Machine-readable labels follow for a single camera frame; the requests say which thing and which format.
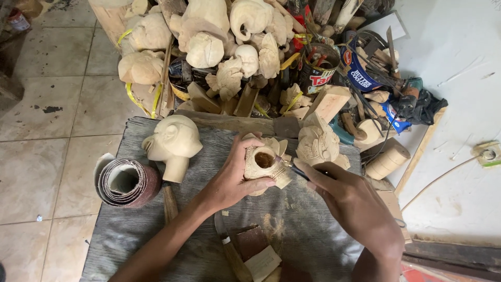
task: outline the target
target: right hand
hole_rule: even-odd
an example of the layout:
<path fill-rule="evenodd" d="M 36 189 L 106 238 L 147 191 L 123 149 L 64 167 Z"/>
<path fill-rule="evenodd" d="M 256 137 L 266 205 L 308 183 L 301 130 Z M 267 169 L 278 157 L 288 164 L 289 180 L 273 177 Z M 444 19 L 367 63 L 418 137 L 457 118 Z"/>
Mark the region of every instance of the right hand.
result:
<path fill-rule="evenodd" d="M 332 162 L 311 167 L 294 159 L 294 164 L 310 178 L 307 186 L 322 196 L 353 239 L 375 257 L 402 256 L 405 240 L 400 227 L 367 180 Z"/>

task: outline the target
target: tiled floor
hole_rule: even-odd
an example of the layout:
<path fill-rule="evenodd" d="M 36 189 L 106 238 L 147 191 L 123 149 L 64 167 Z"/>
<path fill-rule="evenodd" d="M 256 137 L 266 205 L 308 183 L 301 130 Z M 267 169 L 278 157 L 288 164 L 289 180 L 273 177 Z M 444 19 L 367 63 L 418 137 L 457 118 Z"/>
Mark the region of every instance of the tiled floor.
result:
<path fill-rule="evenodd" d="M 87 0 L 33 26 L 14 69 L 24 98 L 0 114 L 0 262 L 7 282 L 78 282 L 101 206 L 96 160 L 144 114 Z"/>

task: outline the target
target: sandpaper roll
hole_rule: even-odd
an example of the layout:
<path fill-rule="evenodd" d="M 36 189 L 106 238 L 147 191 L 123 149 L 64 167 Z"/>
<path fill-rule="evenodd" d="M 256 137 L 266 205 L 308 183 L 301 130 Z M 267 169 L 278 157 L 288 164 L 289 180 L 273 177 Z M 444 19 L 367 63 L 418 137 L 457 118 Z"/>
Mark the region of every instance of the sandpaper roll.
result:
<path fill-rule="evenodd" d="M 96 190 L 110 206 L 140 208 L 155 198 L 161 183 L 155 169 L 133 159 L 115 159 L 99 173 Z"/>

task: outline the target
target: workbench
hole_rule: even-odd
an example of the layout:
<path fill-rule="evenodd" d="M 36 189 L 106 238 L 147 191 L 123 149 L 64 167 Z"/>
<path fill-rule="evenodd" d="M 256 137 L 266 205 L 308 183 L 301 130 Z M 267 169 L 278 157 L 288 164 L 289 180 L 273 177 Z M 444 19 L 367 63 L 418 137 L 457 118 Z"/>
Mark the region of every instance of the workbench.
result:
<path fill-rule="evenodd" d="M 203 149 L 190 160 L 181 184 L 171 184 L 177 207 L 182 210 L 222 167 L 237 131 L 217 126 L 218 121 L 192 118 L 198 126 Z M 223 128 L 245 129 L 253 121 L 225 117 Z M 148 164 L 141 142 L 153 133 L 158 120 L 134 117 L 127 122 L 117 158 L 133 158 Z M 263 121 L 267 135 L 272 120 Z M 297 139 L 288 139 L 286 154 L 296 157 Z M 342 145 L 348 156 L 349 171 L 361 174 L 360 151 Z M 291 172 L 292 182 L 283 190 L 269 188 L 258 197 L 247 196 L 227 208 L 224 217 L 230 235 L 235 230 L 259 225 L 270 245 L 283 261 L 309 272 L 314 281 L 349 281 L 362 246 L 351 238 L 332 217 L 322 198 L 306 188 L 306 181 Z M 101 206 L 80 282 L 105 282 L 117 269 L 165 225 L 163 196 L 139 209 Z M 209 217 L 188 238 L 166 268 L 161 281 L 236 281 Z"/>

